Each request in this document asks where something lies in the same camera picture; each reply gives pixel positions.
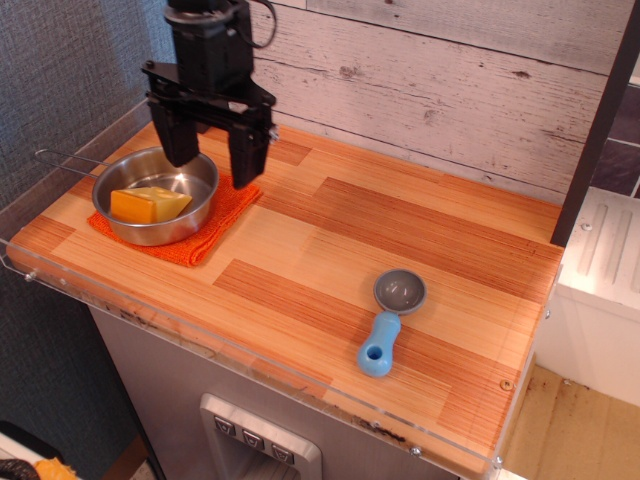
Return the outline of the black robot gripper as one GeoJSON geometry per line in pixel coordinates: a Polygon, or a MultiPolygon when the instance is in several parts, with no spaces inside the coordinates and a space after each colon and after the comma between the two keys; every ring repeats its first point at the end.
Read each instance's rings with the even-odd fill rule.
{"type": "Polygon", "coordinates": [[[148,106],[167,160],[174,167],[199,153],[197,123],[229,131],[235,189],[262,175],[274,125],[275,97],[252,80],[254,51],[269,46],[274,33],[253,39],[248,1],[169,1],[173,63],[149,61],[148,106]]]}

